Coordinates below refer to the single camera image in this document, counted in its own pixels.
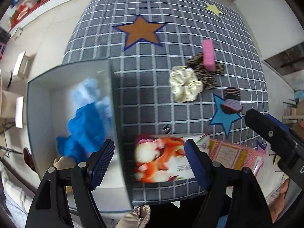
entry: zipper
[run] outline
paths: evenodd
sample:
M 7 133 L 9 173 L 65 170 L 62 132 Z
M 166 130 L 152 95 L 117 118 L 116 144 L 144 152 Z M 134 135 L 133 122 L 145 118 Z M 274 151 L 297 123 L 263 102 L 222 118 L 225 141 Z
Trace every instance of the zipper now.
M 136 212 L 137 212 L 137 217 L 138 217 L 138 226 L 137 226 L 137 228 L 140 227 L 141 222 L 142 222 L 142 220 L 143 220 L 143 216 L 141 215 L 141 209 L 142 209 L 142 207 L 137 207 L 137 210 L 136 210 Z

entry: storage box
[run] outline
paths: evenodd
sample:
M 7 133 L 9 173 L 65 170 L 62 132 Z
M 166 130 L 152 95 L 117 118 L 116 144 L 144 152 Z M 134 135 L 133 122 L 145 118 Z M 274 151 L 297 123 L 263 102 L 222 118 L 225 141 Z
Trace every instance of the storage box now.
M 101 212 L 129 211 L 132 208 L 120 155 L 120 122 L 115 116 L 117 106 L 114 103 L 117 102 L 113 102 L 113 97 L 116 96 L 112 92 L 116 90 L 113 88 L 115 81 L 107 60 L 59 65 L 28 83 L 27 126 L 35 168 L 42 179 L 46 170 L 53 166 L 54 159 L 58 157 L 56 138 L 69 136 L 67 123 L 75 116 L 77 109 L 70 92 L 88 77 L 95 77 L 102 84 L 99 85 L 100 93 L 111 98 L 115 117 L 112 125 L 113 138 L 110 138 L 115 143 L 115 153 L 101 185 L 92 194 Z M 73 194 L 67 195 L 70 208 L 76 208 Z

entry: blue gripper pad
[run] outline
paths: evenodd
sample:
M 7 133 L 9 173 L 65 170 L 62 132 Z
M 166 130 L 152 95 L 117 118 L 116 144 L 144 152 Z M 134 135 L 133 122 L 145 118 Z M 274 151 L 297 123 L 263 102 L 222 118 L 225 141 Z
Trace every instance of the blue gripper pad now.
M 95 188 L 101 184 L 113 154 L 114 142 L 111 139 L 107 139 L 99 151 L 92 153 L 92 155 L 89 157 L 88 175 L 90 178 L 90 191 L 95 190 Z
M 204 190 L 208 190 L 211 183 L 211 159 L 206 153 L 198 149 L 192 139 L 188 139 L 185 142 L 185 154 L 197 183 Z

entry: white scrunchie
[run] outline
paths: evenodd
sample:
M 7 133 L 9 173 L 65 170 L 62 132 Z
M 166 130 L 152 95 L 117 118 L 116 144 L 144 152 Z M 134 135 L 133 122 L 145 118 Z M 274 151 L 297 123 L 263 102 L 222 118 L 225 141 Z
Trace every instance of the white scrunchie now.
M 178 103 L 196 100 L 197 95 L 203 91 L 203 83 L 198 81 L 193 69 L 185 66 L 172 69 L 169 83 L 174 99 Z

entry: orange star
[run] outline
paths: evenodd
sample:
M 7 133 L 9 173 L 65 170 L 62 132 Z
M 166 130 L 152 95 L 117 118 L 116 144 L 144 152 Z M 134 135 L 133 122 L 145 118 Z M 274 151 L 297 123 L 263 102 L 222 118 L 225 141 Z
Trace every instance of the orange star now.
M 139 14 L 134 22 L 114 27 L 127 34 L 124 48 L 125 51 L 140 41 L 147 41 L 152 44 L 160 45 L 161 43 L 159 42 L 156 32 L 165 25 L 166 23 L 148 22 Z

